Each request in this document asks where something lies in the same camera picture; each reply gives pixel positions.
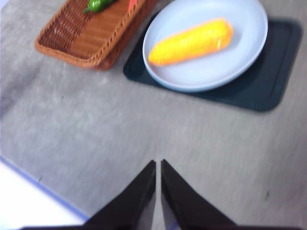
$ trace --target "toy corn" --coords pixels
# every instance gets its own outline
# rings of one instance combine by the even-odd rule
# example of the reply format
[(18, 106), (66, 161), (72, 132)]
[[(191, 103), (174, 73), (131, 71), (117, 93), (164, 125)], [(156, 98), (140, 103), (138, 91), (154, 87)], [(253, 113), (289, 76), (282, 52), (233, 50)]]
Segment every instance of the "toy corn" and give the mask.
[(217, 52), (229, 45), (232, 35), (230, 23), (224, 18), (213, 19), (157, 43), (149, 62), (163, 66)]

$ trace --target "table surface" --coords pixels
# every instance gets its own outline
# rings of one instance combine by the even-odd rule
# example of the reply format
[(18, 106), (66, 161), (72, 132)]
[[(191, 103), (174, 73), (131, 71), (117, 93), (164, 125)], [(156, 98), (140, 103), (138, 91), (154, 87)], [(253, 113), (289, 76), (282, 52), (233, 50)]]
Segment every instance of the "table surface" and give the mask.
[[(261, 2), (269, 16), (307, 30), (306, 0)], [(257, 113), (127, 80), (124, 62), (150, 17), (109, 71), (36, 52), (36, 36), (63, 3), (11, 0), (1, 10), (3, 157), (88, 215), (149, 160), (167, 159), (239, 224), (307, 228), (305, 35), (281, 104)], [(164, 228), (159, 189), (153, 229)]]

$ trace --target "black tray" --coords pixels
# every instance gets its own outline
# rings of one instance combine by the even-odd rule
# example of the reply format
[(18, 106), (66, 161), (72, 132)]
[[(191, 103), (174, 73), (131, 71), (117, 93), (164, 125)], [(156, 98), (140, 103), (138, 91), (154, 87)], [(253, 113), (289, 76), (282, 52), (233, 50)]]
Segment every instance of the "black tray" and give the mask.
[[(146, 31), (147, 29), (128, 58), (124, 66), (124, 74), (132, 81), (169, 90), (153, 80), (145, 68), (142, 44)], [(184, 94), (256, 111), (275, 108), (281, 101), (286, 88), (301, 35), (302, 28), (298, 22), (269, 20), (264, 48), (255, 63), (245, 73), (217, 89)]]

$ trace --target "brown basket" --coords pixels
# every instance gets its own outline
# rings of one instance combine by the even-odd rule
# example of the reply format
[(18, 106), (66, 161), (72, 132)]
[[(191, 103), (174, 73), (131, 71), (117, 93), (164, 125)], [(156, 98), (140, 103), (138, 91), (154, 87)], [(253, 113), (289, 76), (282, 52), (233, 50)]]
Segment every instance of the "brown basket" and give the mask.
[(88, 0), (67, 0), (35, 41), (44, 54), (70, 64), (109, 69), (157, 0), (117, 0), (101, 13), (84, 14)]

